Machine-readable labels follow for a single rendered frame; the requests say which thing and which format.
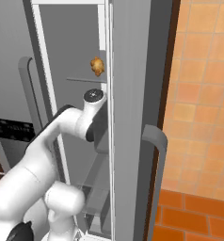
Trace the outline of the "grey fridge shelf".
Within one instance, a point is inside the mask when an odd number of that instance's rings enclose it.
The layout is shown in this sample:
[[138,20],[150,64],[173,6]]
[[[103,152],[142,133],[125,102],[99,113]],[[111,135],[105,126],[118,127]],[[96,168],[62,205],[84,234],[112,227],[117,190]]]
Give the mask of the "grey fridge shelf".
[[79,82],[91,82],[91,83],[107,83],[103,79],[87,79],[87,78],[75,78],[75,77],[67,77],[68,81],[79,81]]

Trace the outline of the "black dispenser panel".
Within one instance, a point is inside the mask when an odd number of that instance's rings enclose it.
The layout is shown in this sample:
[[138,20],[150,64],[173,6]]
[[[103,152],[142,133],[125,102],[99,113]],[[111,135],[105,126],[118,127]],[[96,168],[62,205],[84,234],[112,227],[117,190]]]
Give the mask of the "black dispenser panel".
[[32,123],[0,119],[0,137],[30,142],[35,136]]

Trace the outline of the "grey fridge door with dispenser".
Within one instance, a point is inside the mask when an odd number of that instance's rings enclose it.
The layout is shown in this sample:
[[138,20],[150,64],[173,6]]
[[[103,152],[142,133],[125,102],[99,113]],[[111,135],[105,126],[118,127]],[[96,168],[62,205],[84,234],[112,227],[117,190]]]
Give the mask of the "grey fridge door with dispenser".
[[[22,57],[34,57],[24,13],[23,0],[0,0],[0,121],[7,124],[31,123],[39,131],[48,116],[41,93],[40,78],[35,61],[29,63],[31,96],[24,92],[19,72]],[[0,133],[6,127],[0,126]],[[26,143],[0,135],[0,164],[7,172],[24,155]]]

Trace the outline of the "brown chicken drumstick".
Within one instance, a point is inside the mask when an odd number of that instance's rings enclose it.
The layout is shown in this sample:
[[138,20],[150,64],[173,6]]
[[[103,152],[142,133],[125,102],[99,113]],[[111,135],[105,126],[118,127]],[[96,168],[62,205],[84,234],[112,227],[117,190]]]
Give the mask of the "brown chicken drumstick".
[[97,56],[90,61],[90,66],[97,77],[104,72],[104,62]]

